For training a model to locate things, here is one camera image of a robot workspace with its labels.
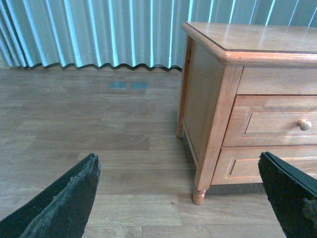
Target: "wooden floor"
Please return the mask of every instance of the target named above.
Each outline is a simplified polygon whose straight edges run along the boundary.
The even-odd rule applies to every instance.
[[[284,238],[261,184],[213,186],[192,203],[195,164],[175,137],[180,77],[1,70],[0,219],[95,153],[102,172],[85,238]]]

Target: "curtain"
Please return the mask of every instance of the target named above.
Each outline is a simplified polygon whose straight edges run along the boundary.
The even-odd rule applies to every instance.
[[[0,0],[9,66],[182,67],[185,21],[317,26],[317,0]]]

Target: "brass knob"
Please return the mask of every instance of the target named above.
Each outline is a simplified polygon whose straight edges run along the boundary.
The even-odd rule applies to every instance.
[[[305,119],[300,120],[297,125],[300,130],[308,130],[312,127],[312,123],[310,121],[306,121]]]

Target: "black object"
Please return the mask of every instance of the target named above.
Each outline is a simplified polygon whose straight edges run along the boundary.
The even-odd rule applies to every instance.
[[[317,238],[317,180],[270,152],[259,170],[275,215],[288,238]]]
[[[100,176],[90,154],[31,201],[0,222],[0,238],[81,238]]]

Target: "wooden drawer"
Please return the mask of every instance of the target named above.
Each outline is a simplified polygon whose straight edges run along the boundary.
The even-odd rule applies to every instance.
[[[312,127],[300,130],[298,121]],[[237,96],[223,147],[317,144],[317,97]]]
[[[317,69],[245,67],[237,94],[317,94]]]
[[[265,151],[317,178],[317,146],[239,147],[221,150],[211,184],[262,182],[258,162]]]

